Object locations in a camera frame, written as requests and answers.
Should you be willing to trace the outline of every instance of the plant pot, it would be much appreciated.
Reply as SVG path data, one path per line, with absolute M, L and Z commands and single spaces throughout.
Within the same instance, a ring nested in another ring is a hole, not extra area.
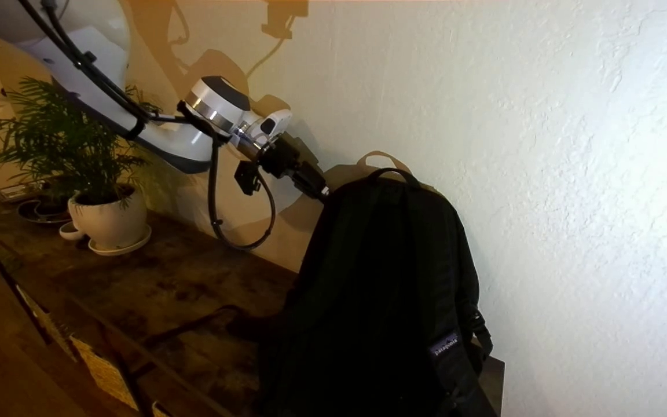
M 122 200 L 110 205 L 81 205 L 80 195 L 69 200 L 72 223 L 98 255 L 125 255 L 151 240 L 142 195 L 135 188 L 125 190 Z

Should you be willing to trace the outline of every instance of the white wall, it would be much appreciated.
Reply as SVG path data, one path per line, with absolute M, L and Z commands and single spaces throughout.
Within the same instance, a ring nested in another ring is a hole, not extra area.
M 275 45 L 267 2 L 122 5 L 133 74 L 165 105 Z M 505 416 L 667 416 L 667 0 L 314 0 L 246 81 L 292 105 L 325 169 L 377 149 L 455 203 Z M 206 228 L 204 182 L 170 183 L 155 203 Z M 259 255 L 296 270 L 317 206 L 275 192 L 309 218 Z M 265 223 L 239 206 L 235 228 Z

